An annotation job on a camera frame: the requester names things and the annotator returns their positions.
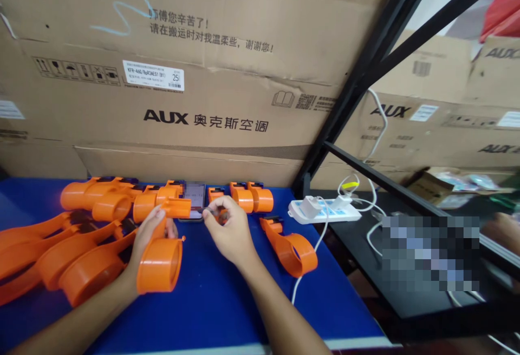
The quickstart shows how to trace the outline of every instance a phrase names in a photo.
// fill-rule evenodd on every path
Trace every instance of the smartphone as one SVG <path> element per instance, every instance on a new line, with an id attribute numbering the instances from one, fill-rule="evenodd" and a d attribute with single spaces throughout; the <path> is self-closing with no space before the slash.
<path id="1" fill-rule="evenodd" d="M 179 219 L 180 222 L 200 222 L 202 214 L 197 209 L 204 207 L 206 198 L 206 184 L 200 182 L 186 182 L 184 198 L 191 199 L 191 212 L 189 219 Z"/>

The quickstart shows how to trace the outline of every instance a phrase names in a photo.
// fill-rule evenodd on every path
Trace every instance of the white power strip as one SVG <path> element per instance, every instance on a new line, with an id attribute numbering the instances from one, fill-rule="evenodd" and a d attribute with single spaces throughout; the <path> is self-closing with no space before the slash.
<path id="1" fill-rule="evenodd" d="M 329 206 L 329 222 L 358 221 L 361 218 L 361 213 L 358 212 L 358 210 L 350 204 L 346 204 L 339 209 L 332 210 L 330 207 L 334 205 L 335 200 L 325 201 Z M 307 213 L 309 213 L 307 209 L 302 210 L 302 205 L 304 208 L 309 207 L 309 205 L 307 205 L 307 202 L 309 202 L 308 197 L 305 197 L 305 200 L 291 201 L 287 213 L 300 224 L 319 223 L 327 221 L 327 215 L 325 214 L 325 204 L 322 201 L 318 202 L 318 200 L 316 200 L 315 204 L 319 204 L 321 208 L 320 211 L 312 218 L 311 216 L 307 216 L 304 214 L 304 210 Z"/>

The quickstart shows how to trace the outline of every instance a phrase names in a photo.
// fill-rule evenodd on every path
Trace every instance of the black metal shelf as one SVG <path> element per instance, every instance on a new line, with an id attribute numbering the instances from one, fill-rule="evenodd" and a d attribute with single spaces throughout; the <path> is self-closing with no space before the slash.
<path id="1" fill-rule="evenodd" d="M 329 152 L 376 182 L 403 203 L 424 216 L 449 216 L 441 209 L 391 181 L 369 165 L 334 145 L 367 89 L 455 20 L 478 0 L 451 0 L 398 48 L 391 52 L 421 0 L 388 0 L 374 29 L 341 90 L 314 144 L 298 171 L 292 191 L 298 199 L 309 195 L 310 181 Z M 500 251 L 484 245 L 482 255 L 520 280 L 520 265 Z M 508 333 L 517 329 L 512 322 L 520 311 L 520 296 L 480 305 L 448 309 L 434 314 L 399 319 L 389 327 L 392 340 L 421 341 L 434 338 Z"/>

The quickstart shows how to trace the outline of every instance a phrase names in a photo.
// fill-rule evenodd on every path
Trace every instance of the hand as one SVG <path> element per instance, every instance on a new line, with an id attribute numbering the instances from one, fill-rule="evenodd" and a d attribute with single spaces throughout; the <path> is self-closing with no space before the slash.
<path id="1" fill-rule="evenodd" d="M 520 254 L 520 225 L 512 216 L 495 213 L 495 218 L 480 231 L 512 253 Z"/>
<path id="2" fill-rule="evenodd" d="M 130 262 L 128 263 L 125 271 L 123 271 L 123 274 L 119 277 L 122 281 L 126 282 L 127 286 L 131 287 L 131 289 L 135 290 L 136 292 L 137 272 L 139 270 L 139 264 L 141 263 L 142 254 L 150 242 L 153 231 L 161 223 L 165 215 L 166 212 L 162 210 L 159 205 L 156 206 L 150 212 L 148 217 L 146 217 L 146 219 L 142 222 L 141 226 L 137 230 L 137 235 L 135 236 Z M 177 227 L 171 218 L 166 219 L 165 236 L 167 236 L 169 239 L 176 239 L 179 236 Z"/>
<path id="3" fill-rule="evenodd" d="M 220 225 L 208 210 L 202 212 L 207 230 L 210 231 L 220 253 L 239 269 L 247 268 L 258 260 L 249 232 L 248 216 L 233 198 L 228 195 L 221 196 L 208 207 L 213 211 L 224 207 L 229 215 L 226 224 Z"/>

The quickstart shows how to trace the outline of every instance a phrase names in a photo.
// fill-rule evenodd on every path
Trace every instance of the red bag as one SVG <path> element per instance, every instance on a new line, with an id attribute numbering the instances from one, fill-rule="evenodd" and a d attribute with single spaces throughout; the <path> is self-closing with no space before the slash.
<path id="1" fill-rule="evenodd" d="M 520 0 L 494 0 L 491 3 L 480 42 L 484 43 L 490 35 L 520 37 Z"/>

